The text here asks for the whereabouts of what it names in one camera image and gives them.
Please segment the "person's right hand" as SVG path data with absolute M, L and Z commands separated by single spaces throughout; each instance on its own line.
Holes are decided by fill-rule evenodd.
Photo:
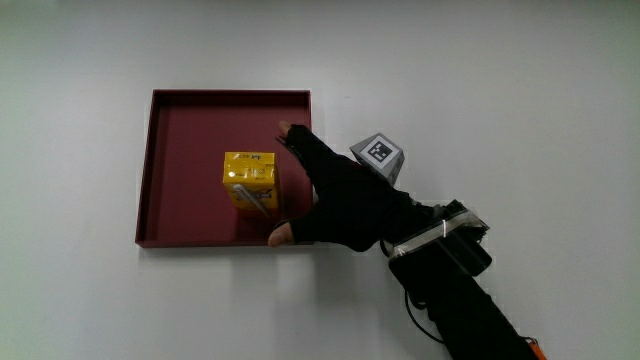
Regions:
M 399 242 L 435 222 L 442 209 L 425 206 L 370 170 L 331 150 L 303 125 L 279 123 L 317 194 L 305 215 L 277 226 L 268 245 L 330 242 L 364 252 L 377 241 Z

